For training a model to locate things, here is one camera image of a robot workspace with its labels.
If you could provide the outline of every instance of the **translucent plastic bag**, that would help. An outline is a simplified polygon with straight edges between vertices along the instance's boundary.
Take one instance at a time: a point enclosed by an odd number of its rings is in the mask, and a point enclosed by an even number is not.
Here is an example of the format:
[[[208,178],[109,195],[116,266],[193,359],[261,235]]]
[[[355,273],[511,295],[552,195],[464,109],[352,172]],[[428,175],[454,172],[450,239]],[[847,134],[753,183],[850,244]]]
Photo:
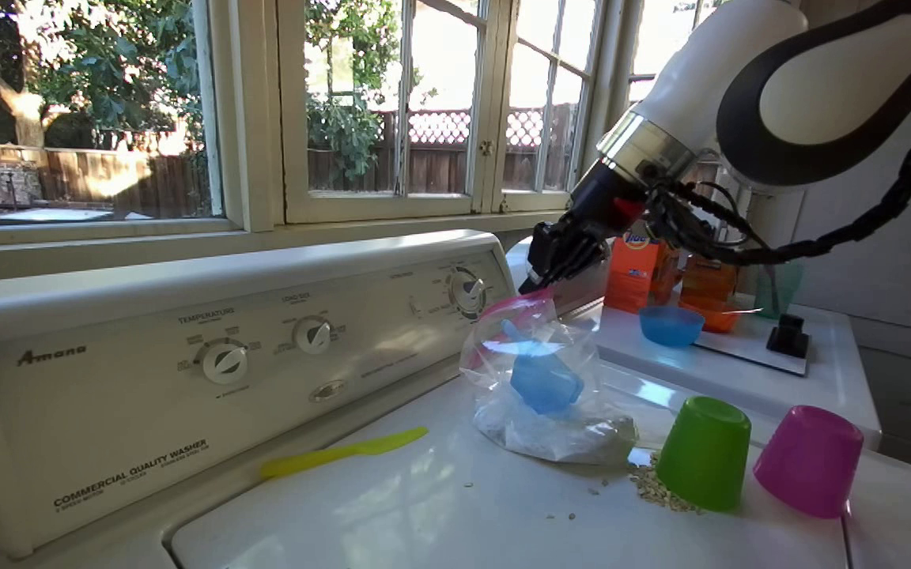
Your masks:
[[[635,447],[631,419],[596,394],[592,327],[556,323],[549,295],[484,314],[461,348],[461,376],[480,390],[475,425],[508,452],[622,464]]]

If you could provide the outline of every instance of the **pink cup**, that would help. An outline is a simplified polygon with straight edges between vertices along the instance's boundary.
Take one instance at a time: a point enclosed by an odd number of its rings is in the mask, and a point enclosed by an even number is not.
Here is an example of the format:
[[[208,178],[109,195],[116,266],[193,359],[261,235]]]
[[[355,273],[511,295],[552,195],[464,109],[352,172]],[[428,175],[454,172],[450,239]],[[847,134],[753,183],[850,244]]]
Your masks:
[[[816,518],[838,518],[855,487],[864,434],[823,407],[789,407],[758,461],[757,480],[783,506]]]

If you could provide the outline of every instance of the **window sill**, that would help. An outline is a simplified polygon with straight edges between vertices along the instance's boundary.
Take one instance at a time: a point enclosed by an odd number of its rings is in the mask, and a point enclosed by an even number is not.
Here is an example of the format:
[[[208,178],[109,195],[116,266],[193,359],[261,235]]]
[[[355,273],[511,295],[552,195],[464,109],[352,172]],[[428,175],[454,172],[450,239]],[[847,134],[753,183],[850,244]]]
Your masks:
[[[282,250],[329,239],[365,239],[365,237],[420,235],[445,227],[492,229],[501,239],[514,239],[529,235],[536,220],[552,218],[556,212],[454,214],[454,218],[406,218],[406,220],[292,224],[265,235],[232,229],[224,220],[190,224],[197,235],[161,235],[161,229],[144,235],[144,224],[139,229],[109,227],[109,235],[105,227],[101,235],[84,235],[84,227],[36,227],[44,229],[40,237],[58,229],[54,237],[68,235],[80,239],[21,244],[21,237],[32,235],[9,229],[9,237],[0,237],[0,279],[251,252],[251,250]]]

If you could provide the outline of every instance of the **washing machine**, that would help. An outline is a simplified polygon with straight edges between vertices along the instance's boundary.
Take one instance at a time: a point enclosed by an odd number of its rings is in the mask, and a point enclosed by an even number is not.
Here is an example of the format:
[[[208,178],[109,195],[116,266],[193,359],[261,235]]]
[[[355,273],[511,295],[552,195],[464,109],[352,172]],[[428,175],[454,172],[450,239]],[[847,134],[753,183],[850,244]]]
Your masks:
[[[911,565],[911,464],[874,452],[847,515],[805,518],[753,478],[673,511],[629,458],[484,440],[459,350],[511,292],[480,229],[0,281],[0,565]],[[596,376],[655,452],[668,381]],[[282,458],[306,467],[259,478]]]

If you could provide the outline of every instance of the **green cup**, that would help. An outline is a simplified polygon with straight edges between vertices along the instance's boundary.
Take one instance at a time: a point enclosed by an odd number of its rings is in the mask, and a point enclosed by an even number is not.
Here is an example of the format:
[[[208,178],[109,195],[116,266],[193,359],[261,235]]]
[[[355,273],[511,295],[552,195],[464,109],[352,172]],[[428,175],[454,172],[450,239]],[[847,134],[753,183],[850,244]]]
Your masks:
[[[680,500],[730,511],[739,506],[750,416],[718,398],[688,398],[659,455],[659,480]]]

